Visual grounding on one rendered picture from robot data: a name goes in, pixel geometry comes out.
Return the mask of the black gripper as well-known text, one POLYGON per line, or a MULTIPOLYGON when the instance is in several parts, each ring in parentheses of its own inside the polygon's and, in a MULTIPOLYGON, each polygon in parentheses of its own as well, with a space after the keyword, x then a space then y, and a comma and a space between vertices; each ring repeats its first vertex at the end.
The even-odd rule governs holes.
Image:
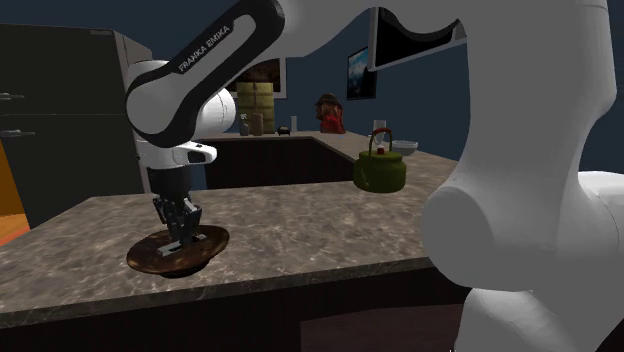
POLYGON ((151 192, 158 195, 152 198, 152 203, 160 221, 182 247, 191 245, 202 216, 202 208, 187 198, 192 186, 190 168, 147 168, 147 174, 151 192))

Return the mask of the red and brown figure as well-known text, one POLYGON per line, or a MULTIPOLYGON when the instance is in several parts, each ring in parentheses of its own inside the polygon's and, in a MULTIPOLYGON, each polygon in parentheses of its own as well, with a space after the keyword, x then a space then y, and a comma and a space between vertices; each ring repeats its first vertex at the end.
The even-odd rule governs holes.
POLYGON ((321 133, 344 134, 343 107, 333 93, 323 94, 315 104, 321 133))

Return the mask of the brown wall picture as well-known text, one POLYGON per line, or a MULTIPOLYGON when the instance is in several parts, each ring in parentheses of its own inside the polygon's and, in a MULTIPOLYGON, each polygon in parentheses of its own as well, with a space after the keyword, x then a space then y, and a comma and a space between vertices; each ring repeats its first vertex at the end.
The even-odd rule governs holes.
POLYGON ((272 83, 276 99, 287 98, 286 59, 270 59, 255 64, 241 73, 237 82, 272 83))

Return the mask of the blue wall picture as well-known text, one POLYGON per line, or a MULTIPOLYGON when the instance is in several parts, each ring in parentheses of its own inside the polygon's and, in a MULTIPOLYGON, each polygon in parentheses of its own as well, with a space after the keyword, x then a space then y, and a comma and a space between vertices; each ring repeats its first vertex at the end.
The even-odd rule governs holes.
POLYGON ((361 100, 376 97, 376 72, 368 70, 368 48, 353 53, 348 57, 346 99, 361 100))

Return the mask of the dark brown round plate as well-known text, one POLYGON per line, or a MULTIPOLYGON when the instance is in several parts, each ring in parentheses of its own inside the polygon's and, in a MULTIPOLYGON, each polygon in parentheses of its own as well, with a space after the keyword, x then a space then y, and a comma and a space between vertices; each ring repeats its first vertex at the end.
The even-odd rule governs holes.
POLYGON ((183 278, 205 268, 228 242, 229 232, 214 225, 200 225, 185 246, 174 241, 168 230, 161 230, 135 243, 127 252, 126 262, 142 273, 183 278))

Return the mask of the olive green box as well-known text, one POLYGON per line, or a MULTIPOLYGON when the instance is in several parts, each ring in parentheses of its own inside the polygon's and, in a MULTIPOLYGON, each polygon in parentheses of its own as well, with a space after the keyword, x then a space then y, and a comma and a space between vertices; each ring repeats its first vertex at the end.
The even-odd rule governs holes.
POLYGON ((264 120, 263 134, 275 133, 274 92, 272 83, 237 82, 238 116, 246 114, 249 118, 253 113, 261 113, 264 120))

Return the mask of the white framed dark wall picture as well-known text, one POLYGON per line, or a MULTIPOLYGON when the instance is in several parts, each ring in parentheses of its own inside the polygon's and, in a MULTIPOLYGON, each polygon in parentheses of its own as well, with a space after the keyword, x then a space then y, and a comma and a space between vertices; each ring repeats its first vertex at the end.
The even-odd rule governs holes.
POLYGON ((414 33, 383 7, 370 10, 368 63, 377 71, 465 44, 467 35, 459 20, 433 33, 414 33))

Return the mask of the black refrigerator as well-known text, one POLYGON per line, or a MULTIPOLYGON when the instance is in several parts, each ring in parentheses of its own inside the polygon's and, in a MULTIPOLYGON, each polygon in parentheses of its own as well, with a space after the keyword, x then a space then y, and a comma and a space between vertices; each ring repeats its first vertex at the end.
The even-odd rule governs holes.
POLYGON ((140 194, 125 114, 142 44, 110 29, 0 24, 0 131, 31 227, 95 196, 140 194))

